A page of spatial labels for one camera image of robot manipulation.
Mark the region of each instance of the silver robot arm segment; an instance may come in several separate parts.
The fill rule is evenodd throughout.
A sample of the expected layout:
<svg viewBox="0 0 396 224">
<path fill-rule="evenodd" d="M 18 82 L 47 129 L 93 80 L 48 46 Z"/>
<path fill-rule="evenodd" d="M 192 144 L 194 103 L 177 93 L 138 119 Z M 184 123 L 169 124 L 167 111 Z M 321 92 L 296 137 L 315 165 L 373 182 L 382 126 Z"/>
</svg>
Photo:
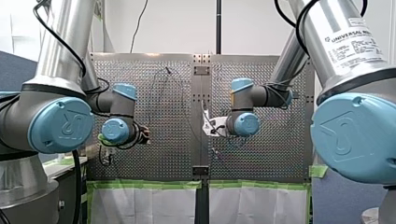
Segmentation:
<svg viewBox="0 0 396 224">
<path fill-rule="evenodd" d="M 297 18 L 311 0 L 289 2 Z M 303 17 L 300 34 L 323 87 L 311 126 L 317 153 L 349 179 L 396 184 L 396 67 L 386 61 L 350 0 L 316 2 Z M 273 87 L 289 83 L 306 60 L 295 37 L 271 77 Z M 287 101 L 279 95 L 287 99 L 288 86 L 276 85 L 274 91 L 248 78 L 234 80 L 229 133 L 256 133 L 260 123 L 253 107 L 283 106 Z"/>
</svg>

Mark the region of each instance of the blue cover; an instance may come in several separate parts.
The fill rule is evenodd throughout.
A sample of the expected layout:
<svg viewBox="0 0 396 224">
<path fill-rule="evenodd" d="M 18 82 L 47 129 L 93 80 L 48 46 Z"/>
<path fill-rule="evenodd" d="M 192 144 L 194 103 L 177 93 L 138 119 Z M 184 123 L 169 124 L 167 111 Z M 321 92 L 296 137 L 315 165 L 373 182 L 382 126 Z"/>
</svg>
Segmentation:
<svg viewBox="0 0 396 224">
<path fill-rule="evenodd" d="M 253 80 L 247 77 L 236 78 L 231 82 L 231 90 L 234 92 L 242 91 L 253 86 Z"/>
<path fill-rule="evenodd" d="M 362 183 L 396 184 L 394 103 L 342 93 L 320 105 L 313 121 L 313 142 L 331 168 Z"/>
<path fill-rule="evenodd" d="M 109 119 L 102 126 L 102 134 L 113 144 L 123 144 L 129 137 L 129 128 L 122 119 Z"/>
<path fill-rule="evenodd" d="M 243 113 L 235 120 L 233 127 L 239 136 L 248 137 L 259 131 L 260 120 L 253 113 Z"/>
<path fill-rule="evenodd" d="M 87 103 L 75 97 L 63 97 L 37 112 L 29 127 L 29 144 L 45 154 L 70 152 L 88 139 L 93 123 Z"/>
<path fill-rule="evenodd" d="M 132 100 L 137 100 L 136 87 L 126 83 L 117 83 L 113 91 Z"/>
</svg>

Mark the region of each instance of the green tape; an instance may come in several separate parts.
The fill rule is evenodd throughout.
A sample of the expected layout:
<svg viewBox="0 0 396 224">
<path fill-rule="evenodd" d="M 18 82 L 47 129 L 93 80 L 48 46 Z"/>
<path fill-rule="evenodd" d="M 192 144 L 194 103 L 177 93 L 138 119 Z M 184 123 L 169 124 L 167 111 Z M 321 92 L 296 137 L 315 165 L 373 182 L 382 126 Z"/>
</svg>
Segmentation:
<svg viewBox="0 0 396 224">
<path fill-rule="evenodd" d="M 45 166 L 49 166 L 49 165 L 73 165 L 74 161 L 73 158 L 66 158 L 66 159 L 62 159 L 61 161 L 57 161 L 57 159 L 52 160 L 52 161 L 46 161 L 43 163 L 43 165 Z"/>
<path fill-rule="evenodd" d="M 276 183 L 268 181 L 254 181 L 254 180 L 210 180 L 209 187 L 212 189 L 238 189 L 246 188 L 261 188 L 261 189 L 290 189 L 290 190 L 306 190 L 309 189 L 310 184 L 288 184 Z"/>
<path fill-rule="evenodd" d="M 60 165 L 74 165 L 73 158 L 63 159 L 59 162 Z"/>
<path fill-rule="evenodd" d="M 312 165 L 309 167 L 309 176 L 314 178 L 323 178 L 329 167 L 327 165 Z"/>
<path fill-rule="evenodd" d="M 81 195 L 81 203 L 85 203 L 85 202 L 87 202 L 87 194 L 86 193 Z"/>
<path fill-rule="evenodd" d="M 123 180 L 89 181 L 87 185 L 92 189 L 200 189 L 201 181 L 145 181 Z"/>
<path fill-rule="evenodd" d="M 93 190 L 92 185 L 87 182 L 88 223 L 91 223 Z"/>
</svg>

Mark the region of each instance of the pegboard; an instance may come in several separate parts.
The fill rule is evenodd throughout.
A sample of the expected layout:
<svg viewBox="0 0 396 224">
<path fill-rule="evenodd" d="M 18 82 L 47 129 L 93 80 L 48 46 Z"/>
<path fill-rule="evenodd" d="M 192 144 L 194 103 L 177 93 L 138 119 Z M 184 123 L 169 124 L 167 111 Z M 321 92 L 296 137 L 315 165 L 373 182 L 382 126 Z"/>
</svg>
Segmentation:
<svg viewBox="0 0 396 224">
<path fill-rule="evenodd" d="M 230 113 L 234 78 L 250 77 L 256 84 L 264 84 L 277 61 L 274 56 L 209 57 L 205 66 L 210 70 L 211 88 L 201 94 L 210 94 L 208 106 L 212 118 Z M 203 144 L 206 147 L 202 147 L 202 154 L 197 155 L 191 142 L 202 136 L 200 130 L 195 129 L 201 125 L 196 123 L 200 120 L 193 118 L 195 110 L 200 108 L 192 104 L 197 100 L 194 95 L 197 85 L 210 85 L 210 82 L 195 83 L 200 78 L 194 74 L 197 62 L 193 55 L 95 54 L 93 59 L 99 77 L 108 79 L 111 84 L 136 85 L 138 101 L 134 117 L 140 124 L 150 123 L 152 144 L 118 150 L 113 164 L 104 167 L 97 157 L 99 145 L 94 136 L 99 134 L 105 120 L 98 119 L 91 141 L 94 148 L 89 155 L 89 179 L 191 180 L 192 166 L 196 165 L 193 161 L 201 161 L 201 165 L 210 165 L 211 179 L 308 181 L 312 154 L 309 124 L 314 108 L 311 66 L 294 82 L 297 99 L 288 110 L 255 109 L 262 121 L 257 135 L 246 141 L 211 138 Z M 208 160 L 195 158 L 202 155 Z"/>
<path fill-rule="evenodd" d="M 230 88 L 235 78 L 249 77 L 257 85 L 267 82 L 277 57 L 218 56 L 212 65 L 211 117 L 230 113 Z M 293 84 L 294 96 L 288 110 L 255 108 L 260 132 L 237 139 L 211 138 L 210 178 L 307 182 L 312 143 L 310 118 L 314 108 L 314 70 L 307 66 Z"/>
<path fill-rule="evenodd" d="M 188 119 L 192 56 L 95 54 L 92 58 L 97 76 L 111 85 L 121 82 L 136 86 L 135 121 L 149 127 L 151 144 L 117 150 L 113 163 L 104 167 L 98 160 L 99 144 L 95 136 L 106 119 L 97 117 L 91 141 L 95 145 L 94 153 L 87 153 L 92 154 L 88 178 L 191 180 Z"/>
</svg>

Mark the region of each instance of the white object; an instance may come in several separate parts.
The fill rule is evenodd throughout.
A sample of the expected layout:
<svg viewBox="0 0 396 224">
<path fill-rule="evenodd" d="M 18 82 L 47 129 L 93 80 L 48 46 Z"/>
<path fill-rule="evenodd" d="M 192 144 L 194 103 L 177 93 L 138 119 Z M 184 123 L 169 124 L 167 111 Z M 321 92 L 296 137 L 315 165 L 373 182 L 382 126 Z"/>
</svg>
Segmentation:
<svg viewBox="0 0 396 224">
<path fill-rule="evenodd" d="M 207 136 L 212 136 L 212 137 L 226 136 L 227 117 L 218 117 L 218 118 L 210 119 L 208 110 L 204 110 L 203 116 L 204 116 L 204 126 L 202 127 L 202 130 L 204 130 L 204 133 Z"/>
<path fill-rule="evenodd" d="M 53 161 L 48 161 L 45 164 L 43 164 L 44 171 L 49 179 L 56 178 L 60 175 L 63 175 L 64 173 L 72 170 L 75 167 L 74 163 L 62 165 L 61 163 L 57 162 L 56 160 L 57 159 L 55 159 Z M 87 161 L 88 161 L 87 157 L 79 158 L 80 164 L 84 164 Z"/>
<path fill-rule="evenodd" d="M 96 189 L 91 224 L 194 224 L 196 189 Z"/>
<path fill-rule="evenodd" d="M 361 215 L 361 224 L 378 224 L 378 208 L 370 208 Z"/>
<path fill-rule="evenodd" d="M 242 187 L 209 193 L 211 224 L 307 223 L 307 190 Z"/>
</svg>

